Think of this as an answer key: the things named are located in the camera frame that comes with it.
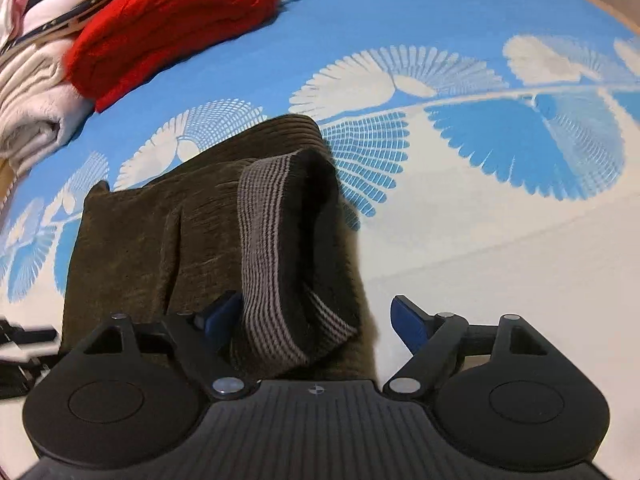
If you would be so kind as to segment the white folded quilt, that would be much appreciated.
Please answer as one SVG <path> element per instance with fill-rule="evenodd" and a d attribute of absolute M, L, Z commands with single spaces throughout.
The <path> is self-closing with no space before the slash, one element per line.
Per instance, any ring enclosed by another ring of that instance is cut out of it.
<path fill-rule="evenodd" d="M 93 112 L 66 79 L 72 45 L 70 38 L 32 44 L 2 66 L 1 158 L 17 177 L 67 144 Z"/>

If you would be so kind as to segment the red folded blanket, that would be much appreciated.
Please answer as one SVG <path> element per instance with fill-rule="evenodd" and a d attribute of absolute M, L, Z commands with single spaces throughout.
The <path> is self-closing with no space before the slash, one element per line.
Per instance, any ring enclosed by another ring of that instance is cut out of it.
<path fill-rule="evenodd" d="M 269 21 L 278 0 L 113 0 L 66 53 L 66 79 L 98 112 L 163 68 Z"/>

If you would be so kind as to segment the blue white patterned bedsheet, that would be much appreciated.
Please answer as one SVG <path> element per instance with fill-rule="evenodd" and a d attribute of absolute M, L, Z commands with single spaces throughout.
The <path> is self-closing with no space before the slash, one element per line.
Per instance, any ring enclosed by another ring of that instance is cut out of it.
<path fill-rule="evenodd" d="M 387 378 L 404 294 L 518 312 L 602 389 L 599 465 L 639 473 L 639 29 L 594 0 L 284 0 L 269 25 L 157 74 L 38 165 L 1 237 L 1 312 L 62 320 L 82 203 L 254 120 L 314 118 L 352 206 Z"/>

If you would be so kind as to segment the pink folded cloth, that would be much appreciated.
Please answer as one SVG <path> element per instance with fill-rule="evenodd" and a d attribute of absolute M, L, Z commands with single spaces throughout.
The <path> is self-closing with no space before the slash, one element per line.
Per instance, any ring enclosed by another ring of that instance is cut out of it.
<path fill-rule="evenodd" d="M 28 0 L 2 0 L 0 8 L 1 45 L 21 36 Z"/>

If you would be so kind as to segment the brown corduroy pants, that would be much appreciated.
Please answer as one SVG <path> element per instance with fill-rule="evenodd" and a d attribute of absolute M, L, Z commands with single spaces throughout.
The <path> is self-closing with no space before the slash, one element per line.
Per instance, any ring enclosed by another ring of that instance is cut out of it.
<path fill-rule="evenodd" d="M 62 349 L 112 313 L 151 323 L 239 292 L 221 337 L 244 374 L 371 378 L 373 328 L 336 170 L 318 125 L 284 115 L 141 188 L 96 183 L 70 258 Z"/>

